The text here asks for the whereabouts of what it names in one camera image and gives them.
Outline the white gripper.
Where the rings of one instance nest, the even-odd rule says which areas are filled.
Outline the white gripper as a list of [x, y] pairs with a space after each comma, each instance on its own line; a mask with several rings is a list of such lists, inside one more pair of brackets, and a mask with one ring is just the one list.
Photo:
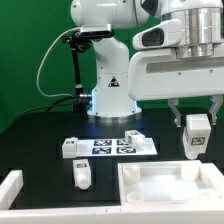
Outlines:
[[209, 113], [215, 125], [224, 102], [224, 44], [216, 45], [209, 57], [177, 59], [172, 48], [136, 53], [130, 61], [128, 93], [137, 101], [169, 99], [177, 127], [181, 113], [176, 98], [212, 96]]

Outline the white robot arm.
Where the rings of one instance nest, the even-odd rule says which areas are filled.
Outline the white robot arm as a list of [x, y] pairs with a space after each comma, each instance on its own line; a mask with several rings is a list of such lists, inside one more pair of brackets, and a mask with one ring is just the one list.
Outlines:
[[210, 96], [216, 122], [224, 98], [222, 0], [73, 0], [78, 38], [93, 44], [97, 84], [88, 114], [121, 119], [138, 101]]

